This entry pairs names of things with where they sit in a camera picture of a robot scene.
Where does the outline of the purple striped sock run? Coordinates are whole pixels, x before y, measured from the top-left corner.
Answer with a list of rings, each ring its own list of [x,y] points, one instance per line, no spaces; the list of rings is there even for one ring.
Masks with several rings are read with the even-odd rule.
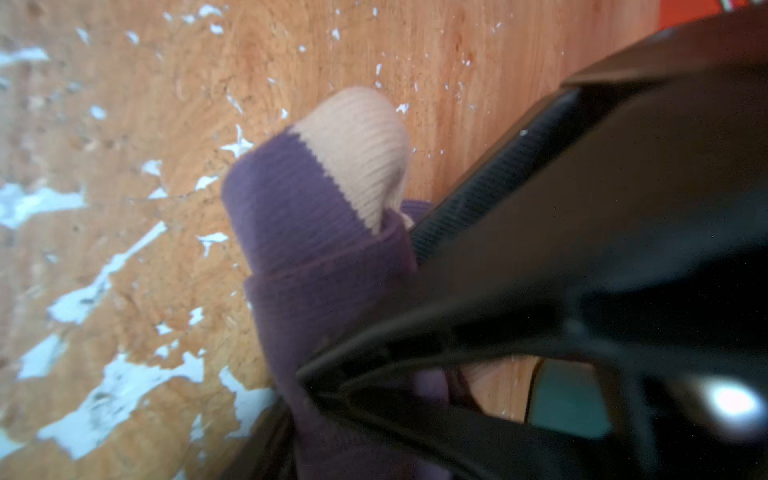
[[[411,153],[395,107],[345,89],[243,155],[222,201],[250,267],[244,290],[295,428],[302,479],[445,479],[448,472],[325,419],[296,378],[317,350],[416,270],[404,197]]]

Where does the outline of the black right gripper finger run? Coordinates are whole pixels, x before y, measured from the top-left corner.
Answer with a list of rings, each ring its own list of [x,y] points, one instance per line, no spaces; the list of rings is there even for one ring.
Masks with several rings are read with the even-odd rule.
[[[227,480],[296,479],[294,422],[279,398],[257,419],[252,435],[219,476]]]

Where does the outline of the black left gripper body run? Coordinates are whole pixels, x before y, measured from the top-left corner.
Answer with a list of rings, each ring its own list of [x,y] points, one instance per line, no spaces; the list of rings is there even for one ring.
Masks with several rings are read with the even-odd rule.
[[[641,91],[569,149],[563,343],[609,424],[564,479],[767,475],[767,9],[678,26],[588,80]]]

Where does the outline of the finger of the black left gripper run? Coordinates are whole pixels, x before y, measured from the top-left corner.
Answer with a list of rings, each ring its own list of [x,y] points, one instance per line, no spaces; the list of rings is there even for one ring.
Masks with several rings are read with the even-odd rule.
[[[598,369],[610,427],[595,438],[481,412],[459,365],[586,356],[571,296],[538,286],[548,248],[513,219],[515,193],[634,93],[576,86],[537,103],[411,232],[419,273],[297,372],[319,411],[460,479],[589,479],[658,471],[637,375]]]

